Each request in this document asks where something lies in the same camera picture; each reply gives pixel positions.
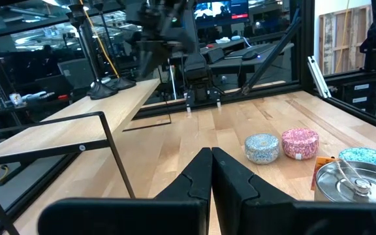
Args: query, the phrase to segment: computer screen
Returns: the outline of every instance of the computer screen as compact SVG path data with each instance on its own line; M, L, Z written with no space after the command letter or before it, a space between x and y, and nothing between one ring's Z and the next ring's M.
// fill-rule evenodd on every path
M197 28L236 24L249 21L247 0L199 0L194 9Z

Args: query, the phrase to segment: metal bracket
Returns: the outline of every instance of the metal bracket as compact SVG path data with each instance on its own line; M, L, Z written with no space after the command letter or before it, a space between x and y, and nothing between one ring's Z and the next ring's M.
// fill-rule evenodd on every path
M311 72L311 75L314 79L314 83L317 86L317 91L319 91L320 96L325 99L332 98L332 95L330 94L328 86L326 82L324 81L323 74L321 73L319 65L317 64L314 56L307 57L307 64Z

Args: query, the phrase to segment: wooden table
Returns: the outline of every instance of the wooden table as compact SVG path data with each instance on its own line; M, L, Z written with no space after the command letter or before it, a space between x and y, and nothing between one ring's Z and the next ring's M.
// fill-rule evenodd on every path
M137 86L105 99L92 101L89 97L85 97L46 118L43 122L90 113L96 113L98 116L30 127L0 143L0 164L49 157L52 153L53 155L60 154L60 151L65 151L62 152L63 154L83 151L79 158L90 156L92 161L97 161L97 158L102 157L105 151L86 150L109 147L107 152L114 154L120 174L132 196L133 190L114 142L158 85L159 79L154 79L139 82ZM7 216L1 205L0 220L6 228L9 227L7 225L9 220L7 222Z
M166 121L167 116L132 121L138 127ZM321 156L345 148L376 149L376 127L304 91L224 104L220 109L172 114L172 124L121 133L115 139L136 197L153 198L168 186L203 147L220 147L278 189L298 200L313 200L310 190L314 159L296 161L283 153L261 166L244 155L245 139L256 133L280 137L295 127L320 135ZM109 149L85 152L15 222L20 234L37 234L40 212L67 197L128 197ZM220 234L214 203L210 234Z

